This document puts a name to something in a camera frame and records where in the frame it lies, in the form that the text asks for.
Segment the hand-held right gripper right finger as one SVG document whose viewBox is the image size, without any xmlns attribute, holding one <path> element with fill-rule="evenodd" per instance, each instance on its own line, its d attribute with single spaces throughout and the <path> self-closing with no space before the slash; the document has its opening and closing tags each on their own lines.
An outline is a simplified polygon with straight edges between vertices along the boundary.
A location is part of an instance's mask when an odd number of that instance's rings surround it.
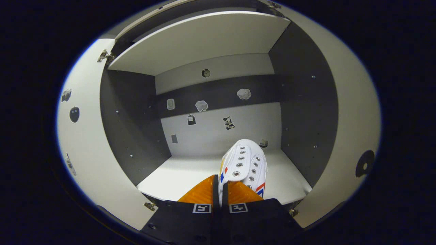
<svg viewBox="0 0 436 245">
<path fill-rule="evenodd" d="M 223 186 L 223 245 L 291 245 L 303 228 L 277 199 L 229 203 L 229 183 Z"/>
</svg>

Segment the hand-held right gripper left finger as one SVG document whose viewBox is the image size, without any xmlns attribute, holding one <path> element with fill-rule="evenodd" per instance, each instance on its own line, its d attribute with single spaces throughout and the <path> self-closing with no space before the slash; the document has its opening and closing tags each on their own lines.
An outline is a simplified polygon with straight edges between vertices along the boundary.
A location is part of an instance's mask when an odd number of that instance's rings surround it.
<svg viewBox="0 0 436 245">
<path fill-rule="evenodd" d="M 212 245 L 214 218 L 220 211 L 218 182 L 217 174 L 206 182 L 212 196 L 205 203 L 163 201 L 141 232 L 161 245 Z"/>
</svg>

